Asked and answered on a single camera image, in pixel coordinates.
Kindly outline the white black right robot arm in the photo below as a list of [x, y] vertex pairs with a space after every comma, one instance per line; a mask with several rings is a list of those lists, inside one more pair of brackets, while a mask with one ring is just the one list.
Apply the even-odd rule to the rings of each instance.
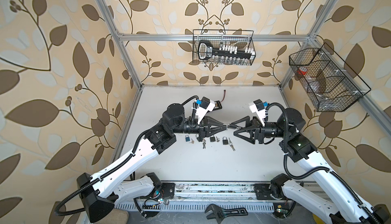
[[305, 120], [296, 109], [261, 100], [249, 108], [256, 116], [231, 123], [234, 136], [251, 144], [282, 139], [285, 172], [270, 182], [273, 198], [286, 197], [326, 224], [384, 224], [391, 219], [387, 208], [372, 206], [356, 193], [300, 132]]

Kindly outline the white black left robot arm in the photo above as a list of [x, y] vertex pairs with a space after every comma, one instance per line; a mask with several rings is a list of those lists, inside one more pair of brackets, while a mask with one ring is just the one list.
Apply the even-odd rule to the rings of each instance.
[[143, 131], [136, 139], [132, 150], [101, 171], [84, 173], [77, 179], [78, 190], [62, 200], [55, 208], [57, 216], [86, 212], [89, 221], [96, 223], [106, 217], [121, 200], [148, 196], [161, 186], [154, 173], [139, 180], [124, 183], [140, 166], [157, 157], [176, 141], [178, 133], [196, 134], [202, 141], [227, 130], [227, 125], [207, 116], [215, 102], [196, 95], [188, 99], [193, 103], [192, 115], [185, 117], [184, 104], [171, 104], [163, 112], [159, 122]]

